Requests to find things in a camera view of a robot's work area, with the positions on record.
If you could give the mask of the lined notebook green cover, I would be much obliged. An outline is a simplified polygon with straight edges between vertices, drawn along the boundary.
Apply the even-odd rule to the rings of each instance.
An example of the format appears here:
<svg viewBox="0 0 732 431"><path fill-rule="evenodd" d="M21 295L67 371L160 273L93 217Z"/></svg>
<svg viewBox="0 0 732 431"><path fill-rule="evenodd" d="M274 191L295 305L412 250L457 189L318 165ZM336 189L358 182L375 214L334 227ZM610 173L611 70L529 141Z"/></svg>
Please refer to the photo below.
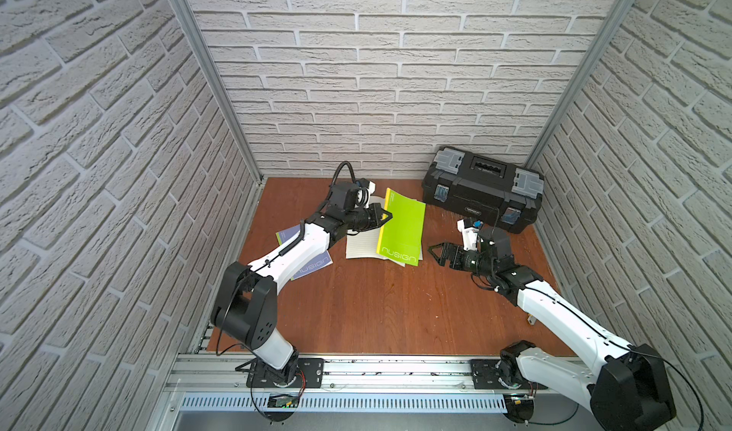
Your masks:
<svg viewBox="0 0 732 431"><path fill-rule="evenodd" d="M418 266L426 204L388 188L384 210L392 217L379 230L377 253L391 261Z"/></svg>

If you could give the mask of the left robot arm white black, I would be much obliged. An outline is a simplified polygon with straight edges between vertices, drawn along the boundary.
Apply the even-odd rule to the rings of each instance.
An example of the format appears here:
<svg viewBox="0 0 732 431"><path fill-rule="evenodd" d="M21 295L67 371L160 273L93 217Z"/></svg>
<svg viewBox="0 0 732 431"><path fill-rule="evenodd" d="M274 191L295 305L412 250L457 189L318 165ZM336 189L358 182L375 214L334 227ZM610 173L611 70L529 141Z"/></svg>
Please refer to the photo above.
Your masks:
<svg viewBox="0 0 732 431"><path fill-rule="evenodd" d="M348 234L377 230L392 219L390 212L370 201L375 190L368 179L331 184L324 202L301 221L296 236L247 265L230 264L223 274L211 324L280 375L281 383L295 375L299 355L276 329L278 295L295 273Z"/></svg>

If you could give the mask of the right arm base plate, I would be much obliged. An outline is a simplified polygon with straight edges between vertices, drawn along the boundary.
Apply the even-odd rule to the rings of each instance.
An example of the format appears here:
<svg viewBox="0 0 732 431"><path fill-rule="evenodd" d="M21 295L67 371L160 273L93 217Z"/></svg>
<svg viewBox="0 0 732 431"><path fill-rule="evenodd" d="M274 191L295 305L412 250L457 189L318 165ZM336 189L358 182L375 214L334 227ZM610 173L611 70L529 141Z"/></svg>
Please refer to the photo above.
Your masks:
<svg viewBox="0 0 732 431"><path fill-rule="evenodd" d="M547 387L530 383L518 368L500 358L470 360L470 372L476 390L527 390L536 392Z"/></svg>

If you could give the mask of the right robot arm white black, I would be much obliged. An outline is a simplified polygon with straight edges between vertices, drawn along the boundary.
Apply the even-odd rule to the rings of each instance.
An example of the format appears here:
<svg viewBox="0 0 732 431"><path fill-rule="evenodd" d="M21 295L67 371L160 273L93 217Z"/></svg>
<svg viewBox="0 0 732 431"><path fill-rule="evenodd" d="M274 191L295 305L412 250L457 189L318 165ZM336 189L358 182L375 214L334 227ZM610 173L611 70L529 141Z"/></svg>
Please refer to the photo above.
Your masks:
<svg viewBox="0 0 732 431"><path fill-rule="evenodd" d="M503 296L541 322L581 360L567 362L519 341L499 356L496 369L503 386L544 385L591 412L605 430L655 430L676 418L665 362L655 349L606 330L539 273L518 264L505 232L459 230L462 244L429 247L438 265L470 274L478 288Z"/></svg>

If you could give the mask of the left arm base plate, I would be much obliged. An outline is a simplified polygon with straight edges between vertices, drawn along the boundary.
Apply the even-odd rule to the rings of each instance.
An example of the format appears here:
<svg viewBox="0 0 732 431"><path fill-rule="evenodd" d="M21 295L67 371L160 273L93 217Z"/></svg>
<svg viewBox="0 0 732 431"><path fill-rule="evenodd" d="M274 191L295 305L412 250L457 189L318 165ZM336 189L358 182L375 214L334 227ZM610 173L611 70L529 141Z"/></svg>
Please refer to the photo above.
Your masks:
<svg viewBox="0 0 732 431"><path fill-rule="evenodd" d="M325 360L323 358L298 358L290 360L283 369L274 369L261 359L251 366L246 381L251 388L301 388L318 389L322 385Z"/></svg>

